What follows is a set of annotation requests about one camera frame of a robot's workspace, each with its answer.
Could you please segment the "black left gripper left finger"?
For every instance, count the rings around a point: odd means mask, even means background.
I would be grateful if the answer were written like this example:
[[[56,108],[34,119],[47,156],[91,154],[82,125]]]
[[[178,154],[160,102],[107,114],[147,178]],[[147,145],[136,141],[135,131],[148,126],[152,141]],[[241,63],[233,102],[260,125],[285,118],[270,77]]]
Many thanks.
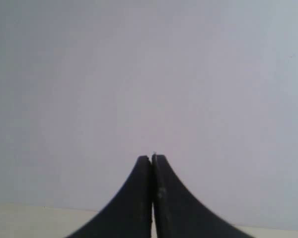
[[[127,180],[110,202],[70,238],[150,238],[152,166],[140,156]]]

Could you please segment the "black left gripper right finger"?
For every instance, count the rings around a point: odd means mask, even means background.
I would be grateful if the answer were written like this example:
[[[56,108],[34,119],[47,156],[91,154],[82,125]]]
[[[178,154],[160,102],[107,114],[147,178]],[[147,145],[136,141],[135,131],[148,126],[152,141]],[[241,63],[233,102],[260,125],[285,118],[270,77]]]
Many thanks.
[[[152,156],[156,232],[159,238],[250,238],[202,204],[164,155]]]

